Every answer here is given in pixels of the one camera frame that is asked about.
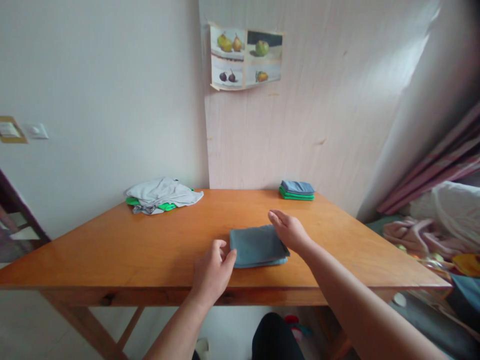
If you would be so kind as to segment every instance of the pink blanket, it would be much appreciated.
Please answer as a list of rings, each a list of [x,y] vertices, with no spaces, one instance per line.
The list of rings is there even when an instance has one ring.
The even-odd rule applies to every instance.
[[[401,244],[409,253],[427,257],[430,253],[440,254],[445,260],[455,255],[472,253],[473,250],[461,240],[444,236],[432,219],[416,220],[406,217],[383,226],[383,237],[392,244]]]

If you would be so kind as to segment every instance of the left hand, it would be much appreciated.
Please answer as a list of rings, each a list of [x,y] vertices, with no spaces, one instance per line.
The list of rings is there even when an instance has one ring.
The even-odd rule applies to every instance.
[[[227,255],[222,248],[227,245],[224,240],[213,240],[210,249],[195,262],[195,275],[190,296],[201,304],[212,307],[224,293],[237,260],[237,250]]]

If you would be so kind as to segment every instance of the table top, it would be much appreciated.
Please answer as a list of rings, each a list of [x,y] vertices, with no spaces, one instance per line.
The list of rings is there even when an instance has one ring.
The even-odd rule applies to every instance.
[[[0,270],[0,289],[190,288],[194,261],[231,229],[269,224],[269,209],[296,216],[311,238],[372,289],[448,288],[346,212],[315,194],[285,200],[273,190],[203,190],[192,206],[132,214],[122,203]],[[229,287],[317,288],[305,262],[234,269]]]

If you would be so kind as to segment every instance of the black pants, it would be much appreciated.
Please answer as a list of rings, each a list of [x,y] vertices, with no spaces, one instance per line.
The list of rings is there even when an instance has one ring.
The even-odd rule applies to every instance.
[[[251,343],[252,360],[305,360],[289,325],[270,312],[256,328]],[[192,360],[200,360],[197,352]]]

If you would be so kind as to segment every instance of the pink curtain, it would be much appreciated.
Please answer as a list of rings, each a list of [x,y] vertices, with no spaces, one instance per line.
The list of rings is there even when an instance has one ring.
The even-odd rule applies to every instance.
[[[377,208],[392,215],[444,181],[455,181],[480,170],[480,102]]]

